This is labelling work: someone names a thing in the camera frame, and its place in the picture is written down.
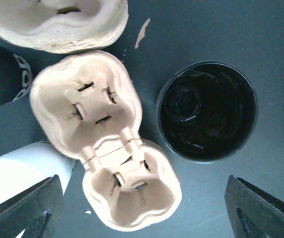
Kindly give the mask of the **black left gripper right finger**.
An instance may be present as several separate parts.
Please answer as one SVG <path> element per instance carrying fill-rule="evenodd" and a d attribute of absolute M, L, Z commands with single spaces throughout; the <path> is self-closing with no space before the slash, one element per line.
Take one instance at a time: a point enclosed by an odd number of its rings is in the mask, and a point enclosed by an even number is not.
<path fill-rule="evenodd" d="M 284 202 L 242 178 L 228 178 L 224 200 L 236 238 L 284 238 Z"/>

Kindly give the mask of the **black paper cup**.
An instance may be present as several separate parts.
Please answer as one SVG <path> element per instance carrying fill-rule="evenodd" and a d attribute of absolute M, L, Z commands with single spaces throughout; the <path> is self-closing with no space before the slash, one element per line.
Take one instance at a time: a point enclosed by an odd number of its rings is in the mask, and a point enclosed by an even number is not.
<path fill-rule="evenodd" d="M 198 164 L 236 153 L 254 130 L 257 113 L 250 81 L 219 61 L 194 63 L 174 73 L 156 101 L 158 130 L 166 146 Z"/>

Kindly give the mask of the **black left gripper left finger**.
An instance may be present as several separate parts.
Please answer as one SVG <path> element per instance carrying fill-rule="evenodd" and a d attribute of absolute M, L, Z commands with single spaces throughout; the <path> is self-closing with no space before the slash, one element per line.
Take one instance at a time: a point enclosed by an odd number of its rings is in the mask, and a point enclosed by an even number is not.
<path fill-rule="evenodd" d="M 58 175 L 48 177 L 0 204 L 0 238 L 51 238 L 64 197 Z"/>

